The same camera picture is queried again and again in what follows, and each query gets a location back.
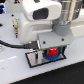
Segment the red button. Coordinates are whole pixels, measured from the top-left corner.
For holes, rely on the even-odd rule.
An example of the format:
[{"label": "red button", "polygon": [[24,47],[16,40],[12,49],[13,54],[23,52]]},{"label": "red button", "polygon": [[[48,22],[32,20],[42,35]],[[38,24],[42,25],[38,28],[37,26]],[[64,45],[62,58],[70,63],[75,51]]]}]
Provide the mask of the red button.
[{"label": "red button", "polygon": [[59,49],[58,48],[52,48],[52,49],[49,49],[48,56],[55,57],[55,56],[58,55],[58,53],[59,53]]},{"label": "red button", "polygon": [[18,1],[16,1],[18,3]]}]

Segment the bolt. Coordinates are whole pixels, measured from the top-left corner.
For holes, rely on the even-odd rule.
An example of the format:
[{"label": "bolt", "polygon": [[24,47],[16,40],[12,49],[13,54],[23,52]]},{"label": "bolt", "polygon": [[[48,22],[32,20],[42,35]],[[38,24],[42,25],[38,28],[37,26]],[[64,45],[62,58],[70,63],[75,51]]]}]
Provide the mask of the bolt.
[{"label": "bolt", "polygon": [[46,44],[46,42],[45,42],[45,41],[43,41],[43,44]]}]

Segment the screw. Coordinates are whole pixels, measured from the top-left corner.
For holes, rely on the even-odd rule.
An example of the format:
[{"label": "screw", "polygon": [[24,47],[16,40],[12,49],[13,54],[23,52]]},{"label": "screw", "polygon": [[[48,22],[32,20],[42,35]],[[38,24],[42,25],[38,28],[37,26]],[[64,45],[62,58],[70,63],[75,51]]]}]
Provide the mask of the screw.
[{"label": "screw", "polygon": [[2,26],[3,26],[3,24],[0,23],[0,27],[2,27]]},{"label": "screw", "polygon": [[45,42],[45,41],[43,41],[43,44],[46,44],[46,42]]},{"label": "screw", "polygon": [[62,41],[64,41],[64,38],[62,38]]},{"label": "screw", "polygon": [[11,16],[13,17],[14,15],[12,14]]}]

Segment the white plastic housing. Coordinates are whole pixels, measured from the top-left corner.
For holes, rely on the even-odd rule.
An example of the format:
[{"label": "white plastic housing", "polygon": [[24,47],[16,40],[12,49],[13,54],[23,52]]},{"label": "white plastic housing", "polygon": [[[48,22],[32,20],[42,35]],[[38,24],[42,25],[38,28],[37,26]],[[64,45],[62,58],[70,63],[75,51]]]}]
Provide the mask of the white plastic housing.
[{"label": "white plastic housing", "polygon": [[24,14],[20,16],[18,35],[22,44],[37,40],[37,34],[52,31],[51,21],[33,21],[27,20]]},{"label": "white plastic housing", "polygon": [[47,8],[49,13],[47,19],[42,20],[54,20],[60,17],[62,5],[56,1],[40,1],[35,3],[34,0],[23,0],[22,1],[23,12],[27,19],[33,21],[33,13],[36,10]]}]

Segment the black cable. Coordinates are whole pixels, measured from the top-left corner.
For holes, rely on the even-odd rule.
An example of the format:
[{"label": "black cable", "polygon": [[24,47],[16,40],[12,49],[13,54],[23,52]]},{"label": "black cable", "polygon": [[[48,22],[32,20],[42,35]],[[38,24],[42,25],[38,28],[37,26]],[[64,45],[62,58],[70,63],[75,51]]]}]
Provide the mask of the black cable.
[{"label": "black cable", "polygon": [[8,43],[1,41],[1,40],[0,40],[0,44],[7,46],[7,47],[11,47],[11,48],[24,49],[24,45],[12,45],[12,44],[8,44]]},{"label": "black cable", "polygon": [[17,48],[17,49],[33,49],[33,50],[39,49],[37,41],[32,41],[29,44],[25,45],[12,45],[0,40],[0,44],[10,48]]}]

